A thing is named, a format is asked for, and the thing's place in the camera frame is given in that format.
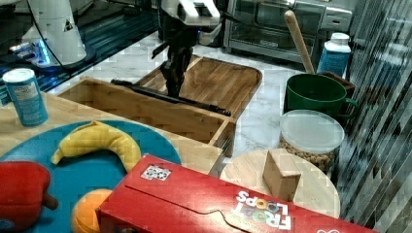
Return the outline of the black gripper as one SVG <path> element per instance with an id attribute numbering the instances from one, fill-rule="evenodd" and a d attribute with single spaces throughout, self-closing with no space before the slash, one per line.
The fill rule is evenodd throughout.
<path id="1" fill-rule="evenodd" d="M 163 78 L 166 79 L 168 95 L 177 97 L 185 80 L 185 72 L 190 64 L 198 29 L 196 26 L 185 25 L 181 20 L 169 15 L 163 15 L 159 18 L 159 26 L 163 43 L 153 50 L 152 58 L 168 48 L 167 60 L 161 64 L 160 71 Z M 176 77 L 175 56 L 178 56 L 178 78 Z"/>

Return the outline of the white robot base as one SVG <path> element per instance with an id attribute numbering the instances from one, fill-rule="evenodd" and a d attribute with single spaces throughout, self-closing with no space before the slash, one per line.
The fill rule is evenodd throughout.
<path id="1" fill-rule="evenodd" d="M 25 0 L 33 25 L 12 54 L 39 68 L 74 65 L 87 56 L 73 13 L 83 13 L 93 0 Z"/>

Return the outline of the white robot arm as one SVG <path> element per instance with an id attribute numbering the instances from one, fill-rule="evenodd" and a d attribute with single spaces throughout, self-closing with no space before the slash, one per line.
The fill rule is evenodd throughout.
<path id="1" fill-rule="evenodd" d="M 178 97 L 193 47 L 214 42 L 222 28 L 221 14 L 213 0 L 161 0 L 159 10 L 163 43 L 153 51 L 152 58 L 168 49 L 160 71 L 168 95 Z"/>

